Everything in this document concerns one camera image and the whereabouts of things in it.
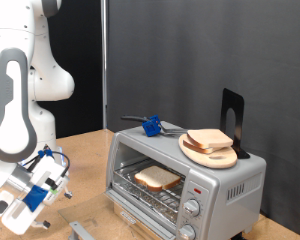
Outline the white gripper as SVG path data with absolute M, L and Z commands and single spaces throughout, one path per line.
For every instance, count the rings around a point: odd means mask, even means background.
M 36 221 L 45 206 L 53 204 L 67 185 L 66 168 L 53 157 L 44 156 L 30 171 L 18 163 L 0 161 L 0 219 L 5 227 L 17 235 L 30 226 L 48 229 L 50 223 Z M 73 194 L 66 191 L 71 199 Z

